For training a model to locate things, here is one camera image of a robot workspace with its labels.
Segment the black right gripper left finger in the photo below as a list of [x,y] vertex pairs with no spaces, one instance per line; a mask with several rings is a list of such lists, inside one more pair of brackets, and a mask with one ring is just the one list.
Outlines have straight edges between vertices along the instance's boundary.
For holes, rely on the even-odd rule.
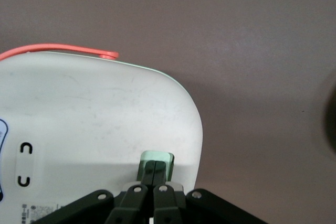
[[156,187],[156,161],[139,165],[140,180],[127,185],[116,197],[94,191],[42,217],[35,223],[149,223]]

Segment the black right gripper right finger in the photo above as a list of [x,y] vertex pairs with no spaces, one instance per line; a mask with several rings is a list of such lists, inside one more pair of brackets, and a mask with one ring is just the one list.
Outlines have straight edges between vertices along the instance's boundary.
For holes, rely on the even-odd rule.
[[265,223],[206,189],[185,194],[166,179],[166,164],[153,162],[154,223]]

